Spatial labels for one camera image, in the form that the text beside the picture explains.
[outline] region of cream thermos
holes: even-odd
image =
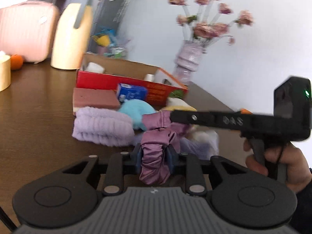
[[[71,0],[57,25],[51,66],[77,69],[88,47],[93,21],[93,0]]]

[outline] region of pink suitcase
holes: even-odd
[[[52,3],[27,1],[0,9],[0,51],[41,62],[52,51],[60,12]]]

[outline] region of blue box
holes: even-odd
[[[143,86],[135,86],[125,83],[119,83],[117,87],[117,99],[124,102],[126,99],[140,99],[145,101],[148,90]]]

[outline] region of gray ribbed plate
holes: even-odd
[[[15,234],[295,234],[288,226],[248,230],[219,218],[200,197],[179,187],[129,187],[119,196],[105,197],[88,218],[55,230],[22,225]]]

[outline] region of light blue plush toy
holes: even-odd
[[[155,109],[148,103],[139,99],[132,99],[125,101],[121,108],[119,109],[120,113],[124,113],[132,118],[133,129],[142,129],[146,131],[146,127],[142,123],[143,114],[152,114],[155,113]]]

